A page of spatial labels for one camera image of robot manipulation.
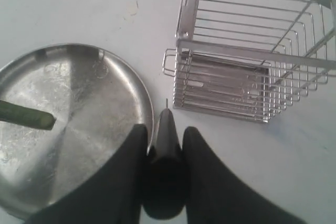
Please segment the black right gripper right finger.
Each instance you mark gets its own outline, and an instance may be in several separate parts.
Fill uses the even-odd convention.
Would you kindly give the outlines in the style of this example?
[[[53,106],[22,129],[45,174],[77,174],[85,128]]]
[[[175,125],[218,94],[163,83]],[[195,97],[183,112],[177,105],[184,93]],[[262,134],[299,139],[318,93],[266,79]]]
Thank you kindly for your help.
[[[184,131],[183,154],[190,173],[188,223],[304,223],[240,180],[195,127]]]

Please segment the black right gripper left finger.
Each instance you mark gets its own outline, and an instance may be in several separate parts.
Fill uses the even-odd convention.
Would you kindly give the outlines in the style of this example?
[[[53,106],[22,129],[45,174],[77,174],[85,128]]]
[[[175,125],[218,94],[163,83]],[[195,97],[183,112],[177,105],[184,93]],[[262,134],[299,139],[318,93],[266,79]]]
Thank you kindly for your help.
[[[138,223],[139,187],[148,131],[136,124],[110,159],[86,182],[26,223]]]

